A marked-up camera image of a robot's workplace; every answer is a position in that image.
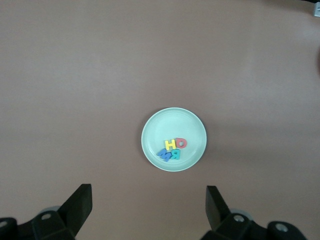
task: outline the bolt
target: bolt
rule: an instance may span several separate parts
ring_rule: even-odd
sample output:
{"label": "bolt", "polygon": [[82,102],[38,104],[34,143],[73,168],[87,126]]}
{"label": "bolt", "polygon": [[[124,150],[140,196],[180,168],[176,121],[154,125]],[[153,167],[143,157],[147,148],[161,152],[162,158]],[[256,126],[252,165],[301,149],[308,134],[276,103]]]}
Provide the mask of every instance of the bolt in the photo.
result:
{"label": "bolt", "polygon": [[283,225],[282,223],[277,223],[276,225],[275,225],[275,227],[276,227],[276,229],[278,229],[280,232],[288,232],[288,228],[285,226],[285,225]]}
{"label": "bolt", "polygon": [[0,228],[4,227],[5,225],[7,225],[8,223],[6,221],[2,221],[0,222]]}
{"label": "bolt", "polygon": [[233,218],[239,223],[243,223],[245,221],[244,217],[241,215],[235,215]]}
{"label": "bolt", "polygon": [[43,215],[43,216],[41,217],[41,220],[46,220],[46,219],[49,219],[49,218],[51,218],[51,214],[50,214],[50,213],[47,213],[47,214],[45,214],[45,215]]}

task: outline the beige tabletop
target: beige tabletop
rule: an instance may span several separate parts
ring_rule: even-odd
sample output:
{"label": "beige tabletop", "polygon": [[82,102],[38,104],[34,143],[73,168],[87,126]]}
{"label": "beige tabletop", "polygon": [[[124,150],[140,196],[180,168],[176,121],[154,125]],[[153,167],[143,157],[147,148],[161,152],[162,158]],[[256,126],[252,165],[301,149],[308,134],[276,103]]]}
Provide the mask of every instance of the beige tabletop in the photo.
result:
{"label": "beige tabletop", "polygon": [[[320,239],[320,18],[299,0],[0,1],[0,217],[92,184],[78,240],[198,240],[206,186],[266,227]],[[195,113],[193,167],[141,148],[152,114]]]}

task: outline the plate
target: plate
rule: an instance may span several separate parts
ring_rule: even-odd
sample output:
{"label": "plate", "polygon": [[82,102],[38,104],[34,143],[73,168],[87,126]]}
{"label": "plate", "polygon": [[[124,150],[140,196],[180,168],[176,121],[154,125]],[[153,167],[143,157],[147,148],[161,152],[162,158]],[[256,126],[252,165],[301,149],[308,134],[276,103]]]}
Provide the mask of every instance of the plate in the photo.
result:
{"label": "plate", "polygon": [[142,150],[157,168],[178,172],[196,164],[205,152],[207,133],[191,111],[170,107],[146,122],[141,135]]}

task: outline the light blue plate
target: light blue plate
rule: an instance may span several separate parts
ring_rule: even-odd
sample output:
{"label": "light blue plate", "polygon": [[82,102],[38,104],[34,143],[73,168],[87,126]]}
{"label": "light blue plate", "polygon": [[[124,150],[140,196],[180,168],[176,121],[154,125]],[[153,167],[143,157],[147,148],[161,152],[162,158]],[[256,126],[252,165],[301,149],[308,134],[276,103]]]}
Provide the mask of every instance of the light blue plate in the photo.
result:
{"label": "light blue plate", "polygon": [[[157,154],[166,148],[165,141],[185,139],[187,144],[180,150],[179,159],[162,159]],[[178,172],[196,164],[204,154],[207,133],[201,120],[191,111],[179,107],[165,108],[146,122],[141,136],[142,150],[146,158],[157,168]]]}

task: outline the screw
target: screw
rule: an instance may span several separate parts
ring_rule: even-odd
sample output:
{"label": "screw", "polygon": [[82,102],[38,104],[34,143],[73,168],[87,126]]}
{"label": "screw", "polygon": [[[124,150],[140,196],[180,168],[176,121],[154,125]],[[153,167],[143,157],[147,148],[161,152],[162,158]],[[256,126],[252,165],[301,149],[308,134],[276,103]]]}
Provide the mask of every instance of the screw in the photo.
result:
{"label": "screw", "polygon": [[275,227],[276,227],[276,229],[278,229],[280,232],[288,232],[288,228],[285,226],[285,225],[283,225],[282,223],[277,223],[276,225],[275,225]]}
{"label": "screw", "polygon": [[239,223],[243,223],[245,221],[244,217],[240,215],[235,215],[233,218]]}
{"label": "screw", "polygon": [[0,228],[4,227],[5,225],[7,225],[8,223],[6,221],[2,221],[0,222]]}
{"label": "screw", "polygon": [[41,220],[46,220],[46,219],[49,219],[49,218],[51,218],[51,214],[50,214],[50,213],[47,213],[47,214],[45,214],[45,215],[43,215],[43,216],[41,217]]}

